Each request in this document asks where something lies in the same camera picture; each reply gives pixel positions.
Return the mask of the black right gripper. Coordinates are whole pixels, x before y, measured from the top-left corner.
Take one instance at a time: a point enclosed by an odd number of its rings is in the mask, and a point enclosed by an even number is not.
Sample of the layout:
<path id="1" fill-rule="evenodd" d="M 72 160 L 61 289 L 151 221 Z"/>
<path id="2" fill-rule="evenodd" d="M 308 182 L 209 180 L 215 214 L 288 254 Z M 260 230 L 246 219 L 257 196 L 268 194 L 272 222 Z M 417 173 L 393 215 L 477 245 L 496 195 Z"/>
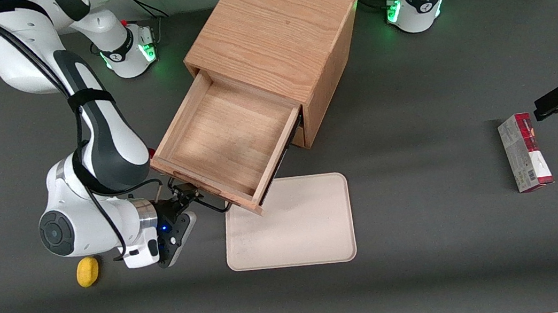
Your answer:
<path id="1" fill-rule="evenodd" d="M 192 202 L 201 202 L 203 194 L 191 183 L 168 184 L 173 197 L 152 203 L 157 216 L 158 236 L 170 234 L 177 219 Z"/>

